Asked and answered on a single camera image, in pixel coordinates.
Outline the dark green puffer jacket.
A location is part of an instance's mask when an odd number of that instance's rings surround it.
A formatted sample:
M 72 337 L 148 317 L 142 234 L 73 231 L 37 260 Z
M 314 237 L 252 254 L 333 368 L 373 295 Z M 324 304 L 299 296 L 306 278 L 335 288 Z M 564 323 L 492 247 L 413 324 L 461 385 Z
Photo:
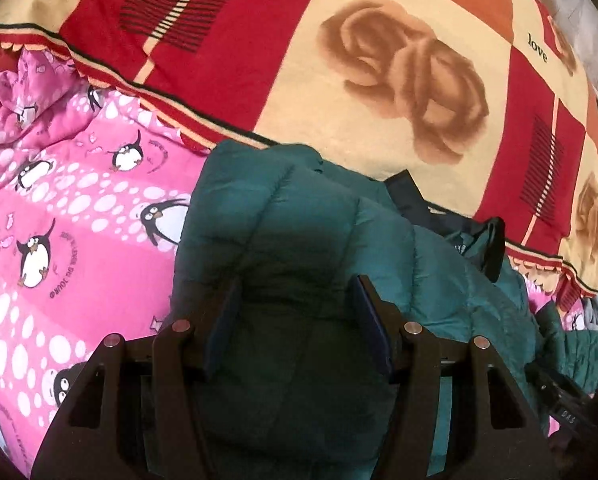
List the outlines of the dark green puffer jacket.
M 538 362 L 586 392 L 598 386 L 598 332 L 530 313 L 510 266 L 486 274 L 444 237 L 410 223 L 386 187 L 303 145 L 226 141 L 207 158 L 177 246 L 171 310 L 198 285 L 236 278 L 241 303 L 210 345 L 200 396 L 223 479 L 366 479 L 396 390 L 344 302 L 355 275 L 436 336 L 489 338 L 530 404 Z

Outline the pink penguin quilt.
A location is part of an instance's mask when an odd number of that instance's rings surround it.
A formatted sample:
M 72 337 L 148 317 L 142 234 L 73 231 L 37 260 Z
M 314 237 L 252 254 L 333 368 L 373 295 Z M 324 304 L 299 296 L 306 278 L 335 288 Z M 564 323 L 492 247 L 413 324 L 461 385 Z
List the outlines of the pink penguin quilt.
M 48 51 L 0 72 L 0 450 L 28 474 L 63 370 L 158 331 L 206 152 Z

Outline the red cream rose blanket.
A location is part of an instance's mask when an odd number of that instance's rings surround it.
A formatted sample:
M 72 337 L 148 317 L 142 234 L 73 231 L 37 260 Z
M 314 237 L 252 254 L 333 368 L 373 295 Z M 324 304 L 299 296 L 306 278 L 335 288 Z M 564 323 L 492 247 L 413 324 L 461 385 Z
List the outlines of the red cream rose blanket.
M 434 206 L 503 219 L 529 278 L 598 293 L 598 90 L 545 0 L 0 0 L 195 142 L 304 143 Z

